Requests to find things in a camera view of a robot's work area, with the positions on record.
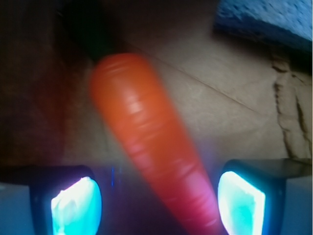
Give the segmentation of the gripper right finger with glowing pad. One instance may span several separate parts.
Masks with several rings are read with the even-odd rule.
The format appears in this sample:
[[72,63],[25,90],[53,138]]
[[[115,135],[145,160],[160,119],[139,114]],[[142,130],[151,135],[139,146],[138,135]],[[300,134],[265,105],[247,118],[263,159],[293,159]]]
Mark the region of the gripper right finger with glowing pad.
[[311,235],[311,160],[230,160],[218,183],[221,220],[229,235]]

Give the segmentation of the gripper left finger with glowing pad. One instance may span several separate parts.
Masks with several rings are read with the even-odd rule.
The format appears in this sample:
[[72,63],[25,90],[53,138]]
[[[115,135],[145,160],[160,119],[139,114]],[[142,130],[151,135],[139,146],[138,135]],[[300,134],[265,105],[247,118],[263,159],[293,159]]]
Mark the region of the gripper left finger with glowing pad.
[[2,235],[95,235],[102,196],[92,170],[77,166],[2,166]]

